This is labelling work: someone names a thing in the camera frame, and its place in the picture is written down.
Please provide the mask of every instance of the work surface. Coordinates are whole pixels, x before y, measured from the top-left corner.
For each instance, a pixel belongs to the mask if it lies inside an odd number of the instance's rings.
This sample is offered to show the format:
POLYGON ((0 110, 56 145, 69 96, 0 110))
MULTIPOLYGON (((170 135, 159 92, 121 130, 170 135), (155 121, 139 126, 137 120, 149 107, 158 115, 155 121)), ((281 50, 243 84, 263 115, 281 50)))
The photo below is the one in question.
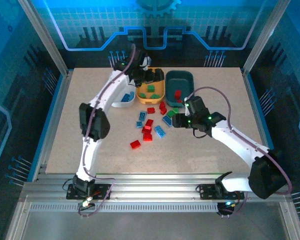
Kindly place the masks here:
MULTIPOLYGON (((167 67, 162 70, 164 74, 171 70, 189 71, 193 74, 195 89, 211 86, 224 92, 232 107, 232 125, 261 143, 239 68, 167 67)), ((95 97, 108 80, 111 71, 111 68, 74 69, 46 173, 74 174, 77 171, 83 145, 79 105, 88 103, 95 97)), ((219 93, 204 89, 196 95, 202 97, 211 113, 219 112, 228 116, 227 103, 219 93)), ((193 136, 192 129, 168 127, 162 121, 159 105, 145 105, 135 99, 131 107, 111 107, 107 117, 111 127, 97 156, 98 173, 249 172, 246 163, 219 141, 208 136, 197 139, 193 136), (153 119, 153 126, 160 125, 166 136, 161 139, 152 130, 153 141, 143 142, 143 134, 140 128, 136 128, 136 121, 140 111, 146 111, 149 107, 155 107, 156 113, 148 114, 146 119, 153 119), (141 142, 141 147, 132 150, 130 143, 135 140, 141 142)))

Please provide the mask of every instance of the green toy brick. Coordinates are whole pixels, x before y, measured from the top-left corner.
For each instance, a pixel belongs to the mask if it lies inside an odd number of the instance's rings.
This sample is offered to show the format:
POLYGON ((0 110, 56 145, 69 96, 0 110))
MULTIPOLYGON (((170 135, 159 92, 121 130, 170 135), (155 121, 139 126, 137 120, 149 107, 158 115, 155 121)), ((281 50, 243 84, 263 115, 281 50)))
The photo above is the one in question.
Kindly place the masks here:
POLYGON ((142 99, 145 99, 147 96, 146 94, 144 94, 143 92, 139 93, 139 97, 142 99))
POLYGON ((170 110, 170 111, 168 111, 167 116, 168 116, 169 118, 172 118, 172 116, 175 115, 175 114, 176 114, 176 113, 175 113, 174 111, 170 110))
POLYGON ((172 108, 172 111, 174 111, 174 113, 178 114, 179 113, 179 108, 174 107, 174 108, 172 108))
POLYGON ((148 93, 154 93, 155 92, 155 86, 154 85, 148 85, 147 90, 148 90, 148 93))
POLYGON ((158 95, 158 94, 152 94, 152 96, 150 98, 151 99, 159 99, 160 95, 158 95))

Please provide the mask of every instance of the blue block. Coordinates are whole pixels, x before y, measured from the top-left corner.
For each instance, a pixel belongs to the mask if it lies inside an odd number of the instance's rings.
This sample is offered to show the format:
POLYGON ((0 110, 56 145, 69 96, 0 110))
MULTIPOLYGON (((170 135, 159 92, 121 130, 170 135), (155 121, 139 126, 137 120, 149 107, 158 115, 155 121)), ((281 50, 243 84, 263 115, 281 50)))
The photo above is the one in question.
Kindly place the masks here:
POLYGON ((169 126, 172 127, 172 120, 170 117, 168 117, 167 115, 165 115, 162 120, 169 126))
POLYGON ((128 102, 132 101, 132 99, 134 99, 134 97, 135 97, 135 92, 134 92, 134 91, 131 91, 131 92, 130 92, 130 96, 129 96, 129 101, 128 101, 128 102))
POLYGON ((130 95, 126 93, 126 94, 123 96, 121 102, 122 102, 122 103, 128 102, 128 101, 129 101, 129 97, 130 97, 130 95))
POLYGON ((143 126, 144 126, 144 125, 143 125, 142 121, 137 121, 137 122, 136 122, 136 128, 137 128, 137 129, 143 128, 143 126))
POLYGON ((146 115, 147 113, 145 111, 141 111, 139 115, 139 121, 143 122, 144 120, 146 120, 146 115))
POLYGON ((161 139, 166 135, 165 131, 160 126, 156 126, 154 130, 161 139))

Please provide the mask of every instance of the red toy brick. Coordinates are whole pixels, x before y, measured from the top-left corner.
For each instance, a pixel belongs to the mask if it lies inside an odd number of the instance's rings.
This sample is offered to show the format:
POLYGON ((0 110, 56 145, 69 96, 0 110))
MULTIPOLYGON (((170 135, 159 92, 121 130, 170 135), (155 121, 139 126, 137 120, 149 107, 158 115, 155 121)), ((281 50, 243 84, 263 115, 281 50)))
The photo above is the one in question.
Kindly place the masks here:
POLYGON ((181 98, 181 90, 175 90, 174 98, 177 100, 181 98))
POLYGON ((150 134, 151 133, 151 128, 150 129, 146 129, 145 127, 142 128, 142 133, 143 134, 150 134))
POLYGON ((162 102, 160 103, 159 109, 163 109, 163 108, 165 108, 165 107, 166 107, 166 104, 162 101, 162 102))
POLYGON ((143 141, 152 142, 152 135, 150 133, 143 134, 143 141))
POLYGON ((165 107, 161 108, 160 113, 161 113, 162 115, 165 115, 166 112, 167 112, 167 109, 166 109, 165 107))
POLYGON ((148 129, 148 130, 151 130, 151 126, 152 126, 153 123, 154 123, 154 121, 152 119, 148 119, 146 121, 146 124, 144 125, 144 128, 148 129))
POLYGON ((138 140, 136 140, 134 142, 131 142, 130 145, 131 145, 132 149, 136 149, 141 146, 141 143, 138 140))
POLYGON ((154 114, 156 112, 156 109, 154 107, 148 107, 147 112, 148 114, 154 114))

